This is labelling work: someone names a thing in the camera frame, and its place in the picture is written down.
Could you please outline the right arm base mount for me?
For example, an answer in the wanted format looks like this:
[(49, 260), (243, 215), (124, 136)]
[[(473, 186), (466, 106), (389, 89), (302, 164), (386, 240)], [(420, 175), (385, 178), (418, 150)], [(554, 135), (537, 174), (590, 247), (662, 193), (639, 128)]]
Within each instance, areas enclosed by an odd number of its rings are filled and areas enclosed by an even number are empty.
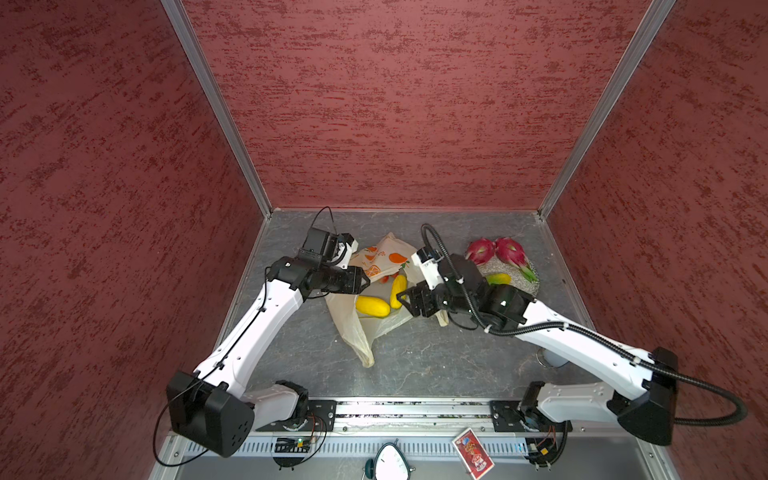
[(491, 400), (490, 418), (496, 433), (555, 433), (571, 432), (570, 421), (555, 423), (537, 410), (523, 411), (518, 400)]

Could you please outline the green mango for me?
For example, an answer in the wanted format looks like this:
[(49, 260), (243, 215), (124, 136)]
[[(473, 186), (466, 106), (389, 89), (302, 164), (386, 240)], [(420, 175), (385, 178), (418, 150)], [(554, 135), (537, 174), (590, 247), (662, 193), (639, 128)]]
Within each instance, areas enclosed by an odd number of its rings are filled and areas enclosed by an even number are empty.
[(511, 276), (506, 273), (494, 273), (485, 277), (489, 285), (510, 285)]

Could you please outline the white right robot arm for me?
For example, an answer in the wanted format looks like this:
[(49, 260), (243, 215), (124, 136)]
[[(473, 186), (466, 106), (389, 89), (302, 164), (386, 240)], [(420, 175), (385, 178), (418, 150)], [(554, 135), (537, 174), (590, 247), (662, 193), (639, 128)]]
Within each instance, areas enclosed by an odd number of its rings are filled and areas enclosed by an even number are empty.
[(413, 254), (406, 270), (414, 286), (397, 298), (415, 317), (467, 314), (489, 335), (536, 345), (596, 377), (579, 385), (531, 383), (514, 415), (529, 430), (569, 421), (616, 423), (651, 444), (672, 441), (676, 383), (654, 372), (654, 355), (628, 347), (569, 320), (511, 285), (491, 285), (458, 255)]

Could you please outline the fruit print plastic bag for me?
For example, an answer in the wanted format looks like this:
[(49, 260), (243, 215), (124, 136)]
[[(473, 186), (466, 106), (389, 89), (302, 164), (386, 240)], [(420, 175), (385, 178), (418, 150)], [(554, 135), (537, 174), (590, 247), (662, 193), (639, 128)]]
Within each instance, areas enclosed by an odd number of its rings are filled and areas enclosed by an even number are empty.
[(396, 295), (424, 280), (413, 265), (415, 253), (414, 246), (388, 233), (377, 244), (351, 255), (349, 265), (362, 268), (370, 284), (360, 294), (325, 298), (338, 333), (365, 368), (375, 363), (374, 341), (413, 318)]

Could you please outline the pink dragon fruit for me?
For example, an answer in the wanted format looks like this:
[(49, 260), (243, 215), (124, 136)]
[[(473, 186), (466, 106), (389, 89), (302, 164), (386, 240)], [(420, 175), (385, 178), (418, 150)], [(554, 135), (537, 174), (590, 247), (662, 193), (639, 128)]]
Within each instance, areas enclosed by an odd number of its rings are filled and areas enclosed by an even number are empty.
[(465, 252), (465, 258), (477, 266), (484, 265), (495, 257), (495, 244), (487, 238), (473, 241)]
[(494, 241), (496, 257), (503, 263), (515, 267), (523, 277), (532, 283), (539, 279), (531, 267), (523, 246), (511, 237), (502, 237)]

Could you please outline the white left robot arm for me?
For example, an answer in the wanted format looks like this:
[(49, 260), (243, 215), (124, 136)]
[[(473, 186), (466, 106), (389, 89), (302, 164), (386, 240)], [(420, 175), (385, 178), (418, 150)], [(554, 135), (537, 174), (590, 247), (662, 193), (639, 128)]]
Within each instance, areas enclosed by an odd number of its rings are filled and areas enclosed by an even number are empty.
[(172, 430), (228, 458), (254, 429), (282, 422), (303, 425), (309, 415), (304, 387), (278, 381), (249, 392), (251, 375), (313, 291), (356, 295), (369, 285), (356, 266), (315, 265), (290, 257), (274, 262), (257, 299), (230, 334), (191, 374), (179, 371), (170, 380), (166, 395)]

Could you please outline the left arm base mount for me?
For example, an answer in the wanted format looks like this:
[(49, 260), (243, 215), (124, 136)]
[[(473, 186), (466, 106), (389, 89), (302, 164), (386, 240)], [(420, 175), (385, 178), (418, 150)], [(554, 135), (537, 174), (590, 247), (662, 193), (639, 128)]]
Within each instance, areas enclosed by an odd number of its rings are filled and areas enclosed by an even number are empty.
[(283, 422), (286, 431), (332, 432), (338, 402), (328, 399), (299, 400), (293, 416)]

